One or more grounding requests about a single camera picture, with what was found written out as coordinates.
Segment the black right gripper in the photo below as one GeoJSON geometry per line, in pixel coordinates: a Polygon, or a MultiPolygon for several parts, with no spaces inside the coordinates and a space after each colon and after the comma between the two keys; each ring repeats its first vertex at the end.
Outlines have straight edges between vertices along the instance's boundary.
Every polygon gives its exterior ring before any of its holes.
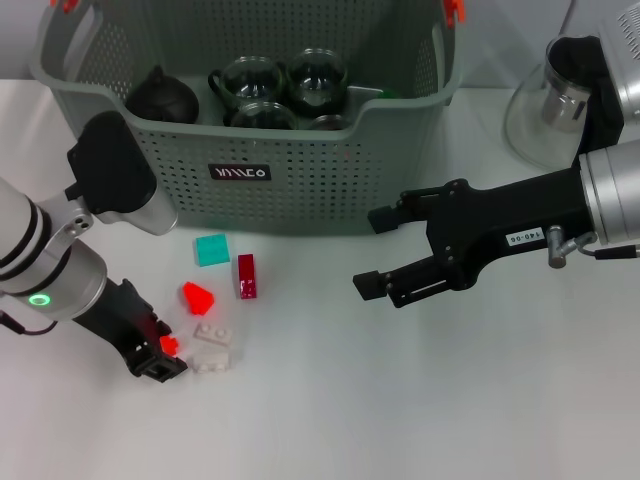
{"type": "Polygon", "coordinates": [[[407,190],[394,206],[371,210],[367,218],[376,234],[427,224],[432,257],[353,276],[363,300],[389,297],[402,308],[449,289],[471,288],[498,259],[545,249],[553,226],[567,238],[585,234],[586,200],[581,174],[570,168],[489,190],[464,180],[407,190]]]}

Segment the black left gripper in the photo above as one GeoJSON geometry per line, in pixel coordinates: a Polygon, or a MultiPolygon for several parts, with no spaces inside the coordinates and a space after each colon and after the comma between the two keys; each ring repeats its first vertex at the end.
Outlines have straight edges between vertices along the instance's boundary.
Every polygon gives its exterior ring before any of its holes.
{"type": "Polygon", "coordinates": [[[136,377],[164,383],[188,369],[162,351],[159,338],[172,329],[127,279],[119,285],[108,279],[98,300],[74,321],[112,345],[136,377]]]}

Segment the glass teacup with black base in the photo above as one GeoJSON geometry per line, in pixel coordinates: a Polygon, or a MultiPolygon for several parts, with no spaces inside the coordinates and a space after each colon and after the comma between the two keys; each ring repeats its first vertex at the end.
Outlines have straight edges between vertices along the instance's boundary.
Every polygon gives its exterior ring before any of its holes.
{"type": "Polygon", "coordinates": [[[308,126],[311,131],[340,131],[350,128],[351,121],[340,114],[327,114],[316,117],[308,126]]]}
{"type": "Polygon", "coordinates": [[[278,102],[252,102],[231,113],[227,125],[237,128],[297,130],[296,115],[278,102]]]}
{"type": "Polygon", "coordinates": [[[283,93],[285,79],[279,65],[263,56],[243,56],[208,78],[212,92],[228,109],[253,102],[276,102],[283,93]]]}
{"type": "Polygon", "coordinates": [[[301,116],[339,114],[347,96],[348,70],[333,50],[307,48],[285,63],[286,96],[301,116]]]}

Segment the grey perforated storage bin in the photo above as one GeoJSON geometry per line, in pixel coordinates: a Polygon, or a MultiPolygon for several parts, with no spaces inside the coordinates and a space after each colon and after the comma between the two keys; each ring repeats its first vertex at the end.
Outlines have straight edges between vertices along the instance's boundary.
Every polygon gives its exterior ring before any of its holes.
{"type": "Polygon", "coordinates": [[[45,7],[31,60],[72,132],[123,115],[183,222],[278,234],[360,234],[416,188],[423,148],[456,91],[458,0],[79,0],[45,7]],[[245,55],[312,47],[347,65],[340,131],[229,128],[207,77],[245,55]],[[199,101],[194,124],[145,120],[127,97],[159,65],[199,101]],[[392,89],[398,99],[380,99],[392,89]]]}

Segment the white flat toy brick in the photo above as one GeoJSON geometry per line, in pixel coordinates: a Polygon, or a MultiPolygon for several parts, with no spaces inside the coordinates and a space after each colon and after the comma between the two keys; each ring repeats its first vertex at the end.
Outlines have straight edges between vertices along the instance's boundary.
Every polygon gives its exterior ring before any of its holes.
{"type": "Polygon", "coordinates": [[[194,355],[190,366],[197,374],[222,373],[231,368],[229,352],[206,352],[194,355]]]}
{"type": "Polygon", "coordinates": [[[229,348],[233,340],[233,330],[228,326],[199,323],[193,334],[194,338],[224,348],[229,348]]]}

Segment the red sloped toy brick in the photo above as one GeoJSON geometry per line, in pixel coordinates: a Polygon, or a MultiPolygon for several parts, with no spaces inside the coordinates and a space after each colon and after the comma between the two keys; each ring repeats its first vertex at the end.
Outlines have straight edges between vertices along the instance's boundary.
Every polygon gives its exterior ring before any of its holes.
{"type": "Polygon", "coordinates": [[[204,316],[215,304],[213,293],[193,282],[182,286],[182,294],[192,315],[204,316]]]}

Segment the teal toy brick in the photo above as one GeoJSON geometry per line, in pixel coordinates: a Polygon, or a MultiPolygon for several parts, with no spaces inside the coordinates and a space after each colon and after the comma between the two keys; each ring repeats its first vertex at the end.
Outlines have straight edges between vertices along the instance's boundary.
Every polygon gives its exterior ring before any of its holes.
{"type": "Polygon", "coordinates": [[[208,267],[228,263],[230,253],[225,234],[219,233],[198,237],[194,243],[196,263],[199,267],[208,267]]]}

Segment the dark red toy brick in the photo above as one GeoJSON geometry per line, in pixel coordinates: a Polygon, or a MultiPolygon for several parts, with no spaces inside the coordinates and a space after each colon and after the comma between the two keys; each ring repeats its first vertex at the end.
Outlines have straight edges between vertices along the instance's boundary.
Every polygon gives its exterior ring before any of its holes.
{"type": "Polygon", "coordinates": [[[252,254],[241,254],[237,258],[240,298],[243,300],[257,297],[255,259],[252,254]]]}

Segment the black ceramic teapot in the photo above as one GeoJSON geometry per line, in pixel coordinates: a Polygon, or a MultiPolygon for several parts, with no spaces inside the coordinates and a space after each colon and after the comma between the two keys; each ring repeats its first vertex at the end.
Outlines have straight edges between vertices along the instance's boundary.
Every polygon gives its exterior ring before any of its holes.
{"type": "Polygon", "coordinates": [[[200,111],[193,90],[159,65],[127,97],[125,106],[139,118],[168,123],[194,124],[200,111]]]}

